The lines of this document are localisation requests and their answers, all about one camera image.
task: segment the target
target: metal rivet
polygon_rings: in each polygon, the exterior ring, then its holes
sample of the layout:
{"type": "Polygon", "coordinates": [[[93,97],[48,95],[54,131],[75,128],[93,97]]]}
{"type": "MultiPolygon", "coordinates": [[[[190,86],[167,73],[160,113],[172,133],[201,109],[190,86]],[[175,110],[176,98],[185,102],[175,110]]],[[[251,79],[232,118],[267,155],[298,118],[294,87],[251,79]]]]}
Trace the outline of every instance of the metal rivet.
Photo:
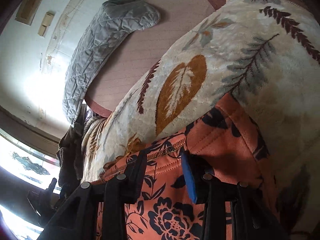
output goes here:
{"type": "Polygon", "coordinates": [[[248,187],[248,186],[249,186],[249,184],[248,184],[247,182],[245,182],[245,181],[239,182],[239,185],[240,185],[241,187],[248,187]]]}
{"type": "Polygon", "coordinates": [[[210,173],[206,173],[202,176],[202,178],[205,180],[211,180],[213,178],[213,176],[210,173]]]}
{"type": "Polygon", "coordinates": [[[126,177],[127,176],[125,174],[123,174],[123,173],[117,175],[117,179],[119,179],[119,180],[124,180],[126,177]]]}
{"type": "Polygon", "coordinates": [[[81,188],[88,188],[88,187],[90,187],[90,183],[87,182],[87,181],[85,181],[85,182],[83,182],[83,183],[81,184],[81,188]]]}

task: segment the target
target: cream blanket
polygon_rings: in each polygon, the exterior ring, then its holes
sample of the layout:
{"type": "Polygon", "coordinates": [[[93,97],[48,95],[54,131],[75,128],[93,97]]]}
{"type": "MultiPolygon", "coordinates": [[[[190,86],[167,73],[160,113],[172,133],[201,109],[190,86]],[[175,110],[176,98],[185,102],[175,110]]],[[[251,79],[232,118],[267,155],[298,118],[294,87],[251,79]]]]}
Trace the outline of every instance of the cream blanket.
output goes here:
{"type": "Polygon", "coordinates": [[[320,27],[302,7],[227,0],[177,40],[104,121],[83,180],[98,179],[105,163],[140,141],[171,135],[230,92],[268,145],[280,212],[292,213],[284,226],[292,239],[307,239],[320,219],[319,50],[320,27]]]}

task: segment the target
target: blanket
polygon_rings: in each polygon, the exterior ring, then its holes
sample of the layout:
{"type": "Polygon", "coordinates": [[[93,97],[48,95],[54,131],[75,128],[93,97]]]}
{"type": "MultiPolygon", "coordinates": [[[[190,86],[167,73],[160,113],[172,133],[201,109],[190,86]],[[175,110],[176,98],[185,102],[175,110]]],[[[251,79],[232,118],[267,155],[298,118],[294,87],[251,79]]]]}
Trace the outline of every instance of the blanket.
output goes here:
{"type": "Polygon", "coordinates": [[[187,126],[229,92],[269,148],[281,224],[292,239],[312,239],[320,228],[319,50],[320,26],[304,8],[286,0],[227,0],[120,102],[95,141],[83,181],[98,179],[131,148],[187,126]]]}
{"type": "Polygon", "coordinates": [[[159,20],[159,12],[144,1],[103,3],[81,37],[66,72],[62,109],[72,126],[87,88],[112,52],[131,32],[152,27],[159,20]]]}

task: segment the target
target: orange floral fabric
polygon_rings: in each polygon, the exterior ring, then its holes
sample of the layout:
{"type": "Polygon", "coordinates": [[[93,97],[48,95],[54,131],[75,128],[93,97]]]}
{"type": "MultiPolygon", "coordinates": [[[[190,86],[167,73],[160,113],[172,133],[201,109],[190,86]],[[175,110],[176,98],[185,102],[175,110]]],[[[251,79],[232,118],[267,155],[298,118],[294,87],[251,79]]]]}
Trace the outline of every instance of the orange floral fabric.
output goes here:
{"type": "MultiPolygon", "coordinates": [[[[276,185],[270,169],[269,152],[257,124],[230,95],[224,95],[205,115],[179,132],[155,141],[143,150],[148,157],[141,195],[134,205],[125,205],[128,239],[199,239],[204,205],[195,205],[188,197],[181,154],[201,156],[223,182],[248,182],[260,190],[266,206],[277,216],[276,185]]],[[[105,171],[103,183],[124,172],[139,152],[120,159],[105,171]]],[[[99,206],[97,239],[101,237],[102,209],[99,206]]],[[[230,205],[226,203],[226,219],[230,205]]],[[[227,223],[227,239],[232,239],[227,223]]]]}

